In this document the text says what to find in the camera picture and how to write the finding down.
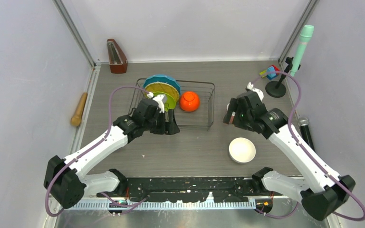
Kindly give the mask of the lime green plate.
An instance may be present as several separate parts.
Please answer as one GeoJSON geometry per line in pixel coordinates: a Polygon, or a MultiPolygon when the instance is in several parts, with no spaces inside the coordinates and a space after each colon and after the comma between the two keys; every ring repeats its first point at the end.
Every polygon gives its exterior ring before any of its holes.
{"type": "Polygon", "coordinates": [[[153,92],[154,95],[165,95],[165,97],[167,98],[166,101],[164,102],[164,109],[166,112],[168,112],[169,110],[174,110],[176,107],[176,100],[169,94],[165,93],[165,92],[153,92]]]}

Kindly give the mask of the blue polka dot plate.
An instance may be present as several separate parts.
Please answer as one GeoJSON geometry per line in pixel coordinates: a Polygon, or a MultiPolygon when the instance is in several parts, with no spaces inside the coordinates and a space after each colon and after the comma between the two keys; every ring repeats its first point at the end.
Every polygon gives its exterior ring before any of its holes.
{"type": "Polygon", "coordinates": [[[157,82],[167,83],[167,84],[173,86],[177,90],[179,95],[181,94],[181,87],[180,87],[180,84],[177,82],[177,80],[175,80],[171,76],[162,75],[162,74],[156,74],[156,75],[148,77],[143,84],[143,88],[146,88],[151,83],[157,83],[157,82]]]}

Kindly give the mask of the yellow woven pattern plate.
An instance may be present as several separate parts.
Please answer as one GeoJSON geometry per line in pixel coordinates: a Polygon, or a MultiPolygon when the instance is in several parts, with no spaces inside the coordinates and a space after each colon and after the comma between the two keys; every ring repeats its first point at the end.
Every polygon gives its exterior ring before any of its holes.
{"type": "Polygon", "coordinates": [[[144,89],[152,93],[154,92],[166,93],[170,95],[176,102],[178,102],[180,98],[180,93],[178,92],[178,90],[168,83],[163,83],[163,82],[149,83],[144,87],[144,89]]]}

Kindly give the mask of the black wire dish rack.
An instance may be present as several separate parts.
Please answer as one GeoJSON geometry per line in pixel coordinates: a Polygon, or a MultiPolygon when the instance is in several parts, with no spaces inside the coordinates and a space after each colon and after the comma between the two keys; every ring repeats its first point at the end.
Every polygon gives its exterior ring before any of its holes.
{"type": "Polygon", "coordinates": [[[213,125],[214,83],[176,80],[167,75],[153,75],[146,79],[138,79],[136,86],[153,93],[153,96],[165,96],[161,120],[176,121],[179,127],[209,129],[213,125]]]}

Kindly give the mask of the orange bowl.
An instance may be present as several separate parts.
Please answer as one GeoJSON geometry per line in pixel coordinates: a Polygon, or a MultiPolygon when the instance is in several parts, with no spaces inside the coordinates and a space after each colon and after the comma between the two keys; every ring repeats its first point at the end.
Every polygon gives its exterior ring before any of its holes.
{"type": "Polygon", "coordinates": [[[179,107],[183,111],[194,112],[200,106],[200,98],[199,96],[192,91],[187,91],[183,93],[179,100],[179,107]]]}

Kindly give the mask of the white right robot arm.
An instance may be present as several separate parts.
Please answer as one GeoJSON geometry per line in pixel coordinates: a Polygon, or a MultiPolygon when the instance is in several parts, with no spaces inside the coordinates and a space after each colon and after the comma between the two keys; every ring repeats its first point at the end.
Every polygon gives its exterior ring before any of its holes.
{"type": "Polygon", "coordinates": [[[264,167],[253,174],[255,193],[264,195],[273,191],[290,197],[319,221],[347,202],[355,180],[350,175],[340,175],[319,158],[288,122],[288,117],[278,108],[267,110],[257,92],[247,91],[231,98],[223,122],[263,135],[288,157],[305,179],[300,182],[264,167]]]}

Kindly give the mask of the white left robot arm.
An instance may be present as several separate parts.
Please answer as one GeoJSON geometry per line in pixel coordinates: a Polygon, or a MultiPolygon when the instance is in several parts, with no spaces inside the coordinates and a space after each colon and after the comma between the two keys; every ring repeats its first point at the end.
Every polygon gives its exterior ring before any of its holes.
{"type": "Polygon", "coordinates": [[[128,145],[145,131],[169,134],[167,127],[176,122],[166,121],[165,94],[141,100],[131,115],[118,117],[101,136],[79,151],[61,159],[57,155],[48,161],[44,187],[57,202],[69,209],[83,197],[110,192],[123,196],[127,189],[126,177],[117,169],[101,174],[89,172],[104,158],[128,145]]]}

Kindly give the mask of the white bowl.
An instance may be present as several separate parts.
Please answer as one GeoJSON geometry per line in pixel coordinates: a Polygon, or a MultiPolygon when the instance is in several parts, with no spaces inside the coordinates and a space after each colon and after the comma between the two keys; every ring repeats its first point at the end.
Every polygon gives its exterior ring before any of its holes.
{"type": "Polygon", "coordinates": [[[233,139],[228,147],[230,158],[237,163],[248,163],[256,156],[256,147],[247,138],[239,137],[233,139]]]}

